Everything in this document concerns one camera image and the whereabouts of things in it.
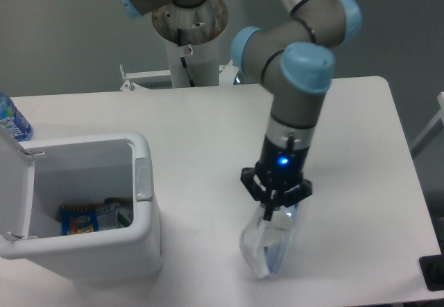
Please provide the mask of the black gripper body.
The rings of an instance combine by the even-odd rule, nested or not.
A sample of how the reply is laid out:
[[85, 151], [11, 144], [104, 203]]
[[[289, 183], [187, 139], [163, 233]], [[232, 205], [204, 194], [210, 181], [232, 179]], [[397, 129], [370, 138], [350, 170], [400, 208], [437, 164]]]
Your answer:
[[264, 137], [262, 152], [255, 164], [255, 174], [265, 187], [287, 188], [300, 184], [309, 147], [290, 150]]

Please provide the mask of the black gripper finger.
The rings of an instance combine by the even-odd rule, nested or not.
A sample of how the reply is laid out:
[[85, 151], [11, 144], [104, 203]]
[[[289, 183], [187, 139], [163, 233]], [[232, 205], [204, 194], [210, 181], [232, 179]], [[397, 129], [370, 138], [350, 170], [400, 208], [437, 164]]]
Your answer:
[[261, 182], [254, 168], [243, 168], [240, 180], [254, 201], [259, 202], [264, 209], [263, 220], [271, 220], [274, 211], [274, 201], [271, 190], [267, 189]]
[[272, 210], [280, 207], [291, 207], [312, 195], [312, 182], [303, 179], [295, 186], [284, 185], [272, 191]]

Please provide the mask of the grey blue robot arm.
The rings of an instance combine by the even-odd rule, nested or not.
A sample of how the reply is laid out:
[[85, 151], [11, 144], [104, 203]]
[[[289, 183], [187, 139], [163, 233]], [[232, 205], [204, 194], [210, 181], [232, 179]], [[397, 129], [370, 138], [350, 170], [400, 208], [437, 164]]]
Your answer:
[[[222, 0], [120, 0], [128, 15], [151, 15], [169, 46], [174, 87], [219, 83], [219, 63], [202, 48], [218, 39], [228, 22]], [[362, 16], [354, 0], [282, 0], [289, 21], [271, 30], [247, 27], [231, 43], [239, 71], [273, 95], [258, 162], [241, 181], [270, 220], [311, 194], [303, 166], [334, 73], [332, 48], [357, 36]]]

